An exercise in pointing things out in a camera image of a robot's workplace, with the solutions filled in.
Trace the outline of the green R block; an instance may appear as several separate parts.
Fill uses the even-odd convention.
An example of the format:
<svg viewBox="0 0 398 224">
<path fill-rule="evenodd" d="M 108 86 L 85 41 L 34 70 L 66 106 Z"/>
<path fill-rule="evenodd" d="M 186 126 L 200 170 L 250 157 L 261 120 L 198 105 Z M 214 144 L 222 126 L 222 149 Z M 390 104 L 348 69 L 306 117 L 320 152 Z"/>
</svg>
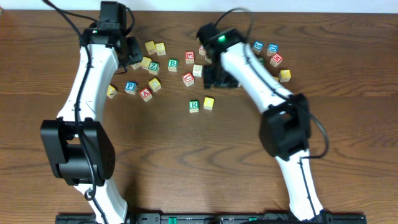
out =
<svg viewBox="0 0 398 224">
<path fill-rule="evenodd" d="M 199 101 L 198 100 L 191 100 L 189 101 L 189 112 L 190 113 L 197 113 L 199 112 Z"/>
</svg>

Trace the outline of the green B block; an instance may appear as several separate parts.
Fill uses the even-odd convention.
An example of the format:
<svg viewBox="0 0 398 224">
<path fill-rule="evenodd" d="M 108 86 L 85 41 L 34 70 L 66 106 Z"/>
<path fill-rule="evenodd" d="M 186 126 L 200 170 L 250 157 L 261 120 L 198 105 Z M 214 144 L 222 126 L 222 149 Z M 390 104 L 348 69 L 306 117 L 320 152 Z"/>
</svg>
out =
<svg viewBox="0 0 398 224">
<path fill-rule="evenodd" d="M 168 71 L 176 72 L 177 67 L 178 67 L 178 60 L 174 59 L 174 58 L 170 58 L 168 61 L 168 65 L 167 65 Z"/>
</svg>

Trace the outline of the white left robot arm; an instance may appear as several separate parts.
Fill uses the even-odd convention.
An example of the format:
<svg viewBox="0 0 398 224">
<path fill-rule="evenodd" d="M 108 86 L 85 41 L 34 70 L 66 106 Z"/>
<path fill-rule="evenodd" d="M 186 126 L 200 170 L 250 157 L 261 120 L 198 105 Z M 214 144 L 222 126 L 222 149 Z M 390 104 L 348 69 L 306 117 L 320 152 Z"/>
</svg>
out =
<svg viewBox="0 0 398 224">
<path fill-rule="evenodd" d="M 137 39 L 129 34 L 131 14 L 116 1 L 101 2 L 99 19 L 77 32 L 80 62 L 67 101 L 40 127 L 54 176 L 82 193 L 94 211 L 57 215 L 56 223 L 134 223 L 113 179 L 115 150 L 102 126 L 112 77 L 142 59 Z"/>
</svg>

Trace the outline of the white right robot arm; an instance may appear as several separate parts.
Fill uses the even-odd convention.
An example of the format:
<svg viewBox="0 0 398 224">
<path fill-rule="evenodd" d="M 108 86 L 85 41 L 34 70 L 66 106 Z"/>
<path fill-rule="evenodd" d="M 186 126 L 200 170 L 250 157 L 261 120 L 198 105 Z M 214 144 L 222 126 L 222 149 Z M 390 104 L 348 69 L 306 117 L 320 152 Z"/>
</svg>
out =
<svg viewBox="0 0 398 224">
<path fill-rule="evenodd" d="M 282 171 L 291 214 L 302 222 L 319 222 L 323 206 L 313 183 L 310 160 L 323 155 L 310 155 L 311 121 L 318 126 L 326 147 L 330 142 L 325 128 L 309 112 L 306 97 L 293 94 L 277 82 L 236 29 L 222 32 L 209 23 L 199 28 L 197 39 L 212 61 L 204 67 L 204 87 L 241 85 L 246 90 L 262 114 L 259 139 Z"/>
</svg>

